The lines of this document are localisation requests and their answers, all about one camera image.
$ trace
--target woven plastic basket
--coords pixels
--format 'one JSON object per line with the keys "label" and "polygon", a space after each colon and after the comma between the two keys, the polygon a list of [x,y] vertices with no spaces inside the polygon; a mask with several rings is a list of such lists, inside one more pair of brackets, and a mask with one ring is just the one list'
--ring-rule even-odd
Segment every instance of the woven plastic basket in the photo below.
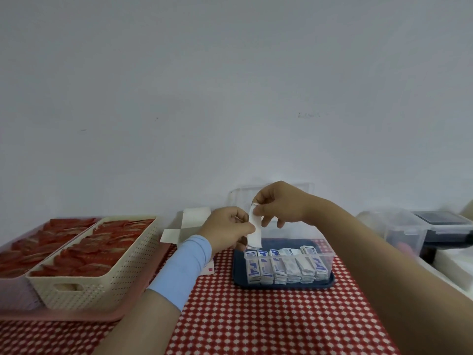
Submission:
{"label": "woven plastic basket", "polygon": [[[46,307],[56,310],[110,310],[118,306],[123,296],[159,246],[159,227],[156,215],[106,217],[68,244],[70,247],[72,244],[79,243],[81,239],[91,235],[93,230],[100,224],[107,221],[136,221],[145,219],[155,220],[105,275],[27,275],[28,280],[32,283]],[[53,264],[53,257],[39,263],[31,270],[38,270],[42,264]]]}
{"label": "woven plastic basket", "polygon": [[[87,219],[90,217],[76,217],[78,219]],[[0,247],[0,252],[9,250],[13,242],[27,238],[36,232],[43,229],[44,225],[49,221],[41,224],[40,226],[26,232],[23,235],[20,235],[18,238],[13,239],[7,244],[4,244]],[[54,256],[58,251],[60,251],[64,246],[59,248],[56,252],[52,253],[48,258]],[[34,291],[30,282],[27,280],[27,274],[20,275],[16,278],[10,279],[0,279],[0,309],[2,310],[31,310],[35,309],[42,305],[38,294]]]}

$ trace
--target navy blue tray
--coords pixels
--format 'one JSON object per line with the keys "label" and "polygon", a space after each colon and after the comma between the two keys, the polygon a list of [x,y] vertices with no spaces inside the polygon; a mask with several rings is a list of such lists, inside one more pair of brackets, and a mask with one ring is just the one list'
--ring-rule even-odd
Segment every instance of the navy blue tray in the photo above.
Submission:
{"label": "navy blue tray", "polygon": [[[318,246],[310,241],[309,239],[261,239],[262,250],[269,249],[281,249],[281,248],[294,248],[299,249],[303,245],[311,245],[316,247]],[[263,285],[263,284],[248,284],[246,280],[246,261],[245,256],[242,251],[236,250],[233,252],[233,281],[236,285],[244,289],[327,289],[335,284],[335,275],[333,272],[330,273],[330,276],[327,280],[314,280],[310,284],[272,284],[272,285]]]}

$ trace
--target hand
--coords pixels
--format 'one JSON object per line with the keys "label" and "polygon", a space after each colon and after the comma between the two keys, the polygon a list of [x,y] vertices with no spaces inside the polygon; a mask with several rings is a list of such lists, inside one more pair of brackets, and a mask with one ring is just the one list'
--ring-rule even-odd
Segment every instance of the hand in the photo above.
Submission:
{"label": "hand", "polygon": [[199,234],[212,246],[212,257],[215,253],[229,247],[245,250],[245,239],[255,231],[254,225],[248,223],[248,213],[238,207],[219,208],[212,212],[205,221]]}
{"label": "hand", "polygon": [[317,197],[279,181],[258,192],[253,202],[261,205],[253,210],[253,214],[264,217],[261,222],[263,227],[266,227],[273,217],[278,218],[278,228],[282,228],[287,221],[307,223],[307,216],[315,199]]}

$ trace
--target white box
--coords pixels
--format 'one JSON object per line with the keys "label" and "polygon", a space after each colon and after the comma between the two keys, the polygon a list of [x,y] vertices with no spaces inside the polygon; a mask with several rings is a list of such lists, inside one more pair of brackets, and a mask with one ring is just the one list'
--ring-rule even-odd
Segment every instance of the white box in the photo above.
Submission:
{"label": "white box", "polygon": [[[180,229],[164,229],[161,236],[161,243],[171,243],[179,245],[197,234],[200,227],[204,224],[211,213],[210,207],[187,208],[182,215],[182,224]],[[215,274],[213,259],[204,267],[200,275]]]}

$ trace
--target red wrapped item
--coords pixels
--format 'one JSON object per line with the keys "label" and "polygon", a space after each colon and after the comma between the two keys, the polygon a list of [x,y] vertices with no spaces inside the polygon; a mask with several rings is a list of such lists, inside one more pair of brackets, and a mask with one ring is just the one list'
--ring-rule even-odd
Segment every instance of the red wrapped item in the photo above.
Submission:
{"label": "red wrapped item", "polygon": [[12,243],[0,253],[0,278],[25,274],[68,241],[94,225],[98,219],[51,219],[42,230]]}
{"label": "red wrapped item", "polygon": [[105,275],[153,221],[116,220],[102,223],[91,235],[56,255],[54,265],[43,265],[42,269],[32,271],[30,276]]}

